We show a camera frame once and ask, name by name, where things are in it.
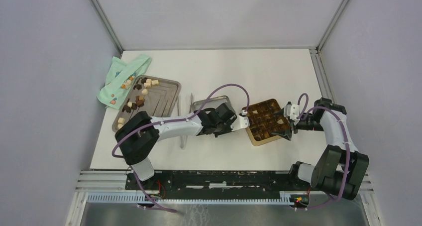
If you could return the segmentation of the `gold chocolate box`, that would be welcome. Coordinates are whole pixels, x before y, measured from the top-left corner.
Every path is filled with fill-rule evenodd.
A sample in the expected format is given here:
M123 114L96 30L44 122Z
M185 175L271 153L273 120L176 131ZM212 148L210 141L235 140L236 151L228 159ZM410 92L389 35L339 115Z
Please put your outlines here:
M288 121L283 116L273 116L273 113L281 110L276 99L265 100L256 104L252 104L248 108L248 118L250 126L246 132L254 146L260 146L278 139L280 136L272 136L271 130L277 127L277 121L282 119L283 124L288 124Z

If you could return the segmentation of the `metal chocolate tray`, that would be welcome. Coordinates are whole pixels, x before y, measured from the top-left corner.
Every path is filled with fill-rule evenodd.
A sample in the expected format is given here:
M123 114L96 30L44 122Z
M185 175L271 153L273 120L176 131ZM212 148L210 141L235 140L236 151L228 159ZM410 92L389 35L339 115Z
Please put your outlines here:
M112 131L117 132L138 112L145 111L155 117L170 116L181 88L177 81L145 75L137 77L111 125Z

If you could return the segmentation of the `green patterned cloth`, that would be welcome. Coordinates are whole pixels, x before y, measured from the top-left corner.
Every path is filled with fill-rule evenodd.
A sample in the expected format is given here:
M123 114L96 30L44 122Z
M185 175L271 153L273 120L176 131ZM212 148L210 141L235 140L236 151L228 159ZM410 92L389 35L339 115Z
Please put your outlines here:
M145 54L138 55L128 63L113 57L105 85L97 94L99 102L109 108L119 109L135 79L146 73L151 62L152 58Z

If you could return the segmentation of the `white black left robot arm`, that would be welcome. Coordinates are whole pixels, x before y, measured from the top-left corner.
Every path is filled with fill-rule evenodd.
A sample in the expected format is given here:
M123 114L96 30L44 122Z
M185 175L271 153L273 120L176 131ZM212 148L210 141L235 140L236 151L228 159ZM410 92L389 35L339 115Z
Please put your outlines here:
M148 155L157 142L179 136L217 137L234 131L236 120L237 114L225 103L185 117L154 117L141 111L115 133L115 139L139 186L150 190L156 185L156 176Z

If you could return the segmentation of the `silver box lid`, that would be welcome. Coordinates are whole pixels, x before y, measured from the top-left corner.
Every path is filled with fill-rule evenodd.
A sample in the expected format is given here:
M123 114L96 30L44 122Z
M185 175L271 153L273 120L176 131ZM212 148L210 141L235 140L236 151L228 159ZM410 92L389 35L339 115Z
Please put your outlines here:
M205 102L205 100L193 102L192 106L191 106L191 112L197 111L204 102ZM216 109L221 104L226 104L230 109L233 109L231 102L229 100L229 97L226 96L226 95L223 95L223 96L210 98L210 100L205 104L205 106L202 108L202 110L207 109L207 108Z

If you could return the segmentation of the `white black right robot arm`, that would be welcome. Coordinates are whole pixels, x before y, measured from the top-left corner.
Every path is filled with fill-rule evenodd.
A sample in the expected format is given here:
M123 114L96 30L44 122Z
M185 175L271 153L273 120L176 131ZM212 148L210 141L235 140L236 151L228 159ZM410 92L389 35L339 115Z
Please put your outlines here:
M327 146L316 165L296 162L287 177L293 190L302 189L307 183L312 189L322 191L334 200L353 200L358 194L369 166L369 157L358 151L352 142L344 106L327 98L320 98L307 112L298 104L288 102L275 113L287 120L287 129L274 131L273 135L291 140L300 130L324 132Z

